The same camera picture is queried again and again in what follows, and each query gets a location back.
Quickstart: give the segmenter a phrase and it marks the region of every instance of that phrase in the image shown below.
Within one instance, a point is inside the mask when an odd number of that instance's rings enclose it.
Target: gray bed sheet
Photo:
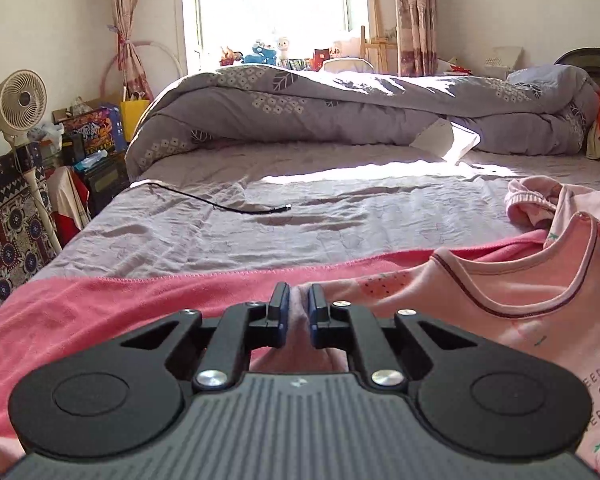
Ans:
[[[408,146],[247,144],[156,162],[142,176],[250,216],[152,186],[126,190],[35,279],[148,278],[343,262],[388,251],[474,246],[520,234],[504,195],[510,179],[547,174],[600,189],[583,156],[471,152],[456,166]]]

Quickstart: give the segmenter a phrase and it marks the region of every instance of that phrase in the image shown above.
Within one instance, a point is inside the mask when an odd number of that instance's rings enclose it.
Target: white doll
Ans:
[[[289,50],[289,40],[285,36],[278,38],[279,60],[289,59],[289,56],[286,53],[287,50]]]

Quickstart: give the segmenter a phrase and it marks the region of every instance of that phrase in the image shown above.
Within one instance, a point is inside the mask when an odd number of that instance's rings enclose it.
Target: easel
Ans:
[[[365,26],[360,27],[360,57],[366,59],[366,51],[368,48],[378,50],[378,65],[381,73],[389,72],[388,60],[386,51],[388,48],[398,50],[398,44],[389,41],[384,35],[384,25],[382,24],[382,14],[380,13],[380,0],[374,0],[374,16],[376,17],[376,36],[367,41],[365,38]]]

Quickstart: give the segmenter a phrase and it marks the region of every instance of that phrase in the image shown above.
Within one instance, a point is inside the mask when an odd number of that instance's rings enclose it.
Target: curtain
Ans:
[[[436,73],[436,0],[395,0],[398,75]]]
[[[134,10],[138,0],[111,0],[113,8],[113,30],[118,35],[118,69],[122,70],[127,93],[144,92],[144,99],[152,101],[154,96],[146,80],[146,73],[131,43]]]

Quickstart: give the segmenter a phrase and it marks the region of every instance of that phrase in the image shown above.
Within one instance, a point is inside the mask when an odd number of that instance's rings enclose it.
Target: blue toy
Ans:
[[[276,49],[270,45],[265,45],[261,41],[253,44],[253,54],[247,54],[242,60],[243,63],[263,63],[268,65],[276,64]]]

